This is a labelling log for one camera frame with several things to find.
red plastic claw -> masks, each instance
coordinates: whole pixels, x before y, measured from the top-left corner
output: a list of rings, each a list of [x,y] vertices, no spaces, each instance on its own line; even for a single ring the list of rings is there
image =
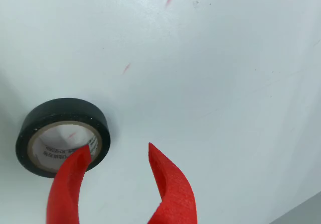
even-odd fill
[[[148,224],[197,224],[193,191],[184,174],[152,143],[148,155],[162,198]],[[90,162],[87,145],[63,163],[50,190],[47,224],[79,224],[79,191]]]
[[[197,224],[195,198],[185,175],[152,143],[148,156],[162,198],[148,224]]]
[[[89,146],[78,149],[60,167],[48,198],[47,224],[78,224],[82,179],[91,162]]]

tape roll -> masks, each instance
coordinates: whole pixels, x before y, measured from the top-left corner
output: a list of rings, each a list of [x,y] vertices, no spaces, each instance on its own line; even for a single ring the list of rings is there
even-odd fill
[[[98,165],[110,147],[106,118],[95,105],[77,98],[58,98],[35,107],[25,118],[17,143],[19,162],[36,175],[54,178],[62,163],[89,145]]]

black electrical tape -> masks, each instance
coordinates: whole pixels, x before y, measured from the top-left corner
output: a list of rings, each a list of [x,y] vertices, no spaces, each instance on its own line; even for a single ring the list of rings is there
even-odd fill
[[[85,143],[90,146],[93,159],[87,170],[98,165],[106,156],[110,147],[110,135],[102,111],[81,99],[59,98],[37,106],[25,118],[17,139],[16,154],[27,170],[36,175],[54,178],[59,169],[57,166],[76,151],[56,149],[38,141],[46,130],[59,125],[79,125],[93,134]]]

white surface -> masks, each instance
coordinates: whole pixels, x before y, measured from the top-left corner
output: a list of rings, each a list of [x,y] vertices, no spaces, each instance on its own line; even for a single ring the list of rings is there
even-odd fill
[[[58,97],[110,124],[81,223],[147,223],[149,141],[186,174],[199,223],[269,223],[321,190],[321,0],[166,2],[0,0],[1,223],[45,223],[52,180],[14,144]]]

cardboard tape core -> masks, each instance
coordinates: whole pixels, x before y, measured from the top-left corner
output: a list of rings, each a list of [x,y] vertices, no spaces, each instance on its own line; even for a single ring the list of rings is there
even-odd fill
[[[92,161],[101,151],[102,139],[92,126],[78,121],[60,121],[37,131],[29,140],[28,156],[38,167],[57,173],[77,149],[89,145]]]

